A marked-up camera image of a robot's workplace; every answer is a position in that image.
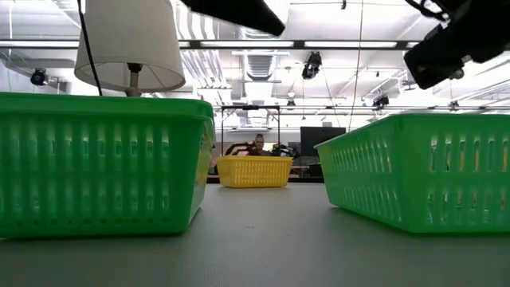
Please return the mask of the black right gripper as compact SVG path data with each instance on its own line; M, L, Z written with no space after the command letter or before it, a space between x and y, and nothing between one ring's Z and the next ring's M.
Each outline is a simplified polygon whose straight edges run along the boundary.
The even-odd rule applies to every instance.
M484 63L509 46L509 0L436 0L438 11L424 1L406 2L441 23L404 55L421 89L461 79L466 62Z

